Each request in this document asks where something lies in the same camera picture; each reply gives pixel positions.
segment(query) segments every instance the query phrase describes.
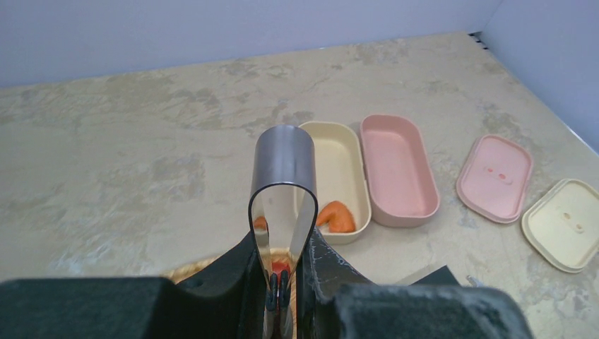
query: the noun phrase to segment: beige marble surface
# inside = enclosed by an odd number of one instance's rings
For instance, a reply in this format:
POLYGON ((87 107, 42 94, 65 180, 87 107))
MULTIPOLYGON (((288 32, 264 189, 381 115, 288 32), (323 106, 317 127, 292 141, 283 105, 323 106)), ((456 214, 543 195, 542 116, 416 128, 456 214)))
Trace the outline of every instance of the beige marble surface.
POLYGON ((447 264, 508 292, 539 338, 599 332, 599 259, 548 264, 519 222, 465 208, 474 140, 505 136, 535 169, 525 208, 565 177, 599 188, 599 157, 462 33, 0 90, 0 280, 147 275, 224 252, 248 231, 257 136, 371 113, 421 129, 441 208, 413 230, 372 222, 336 246, 376 283, 447 264))

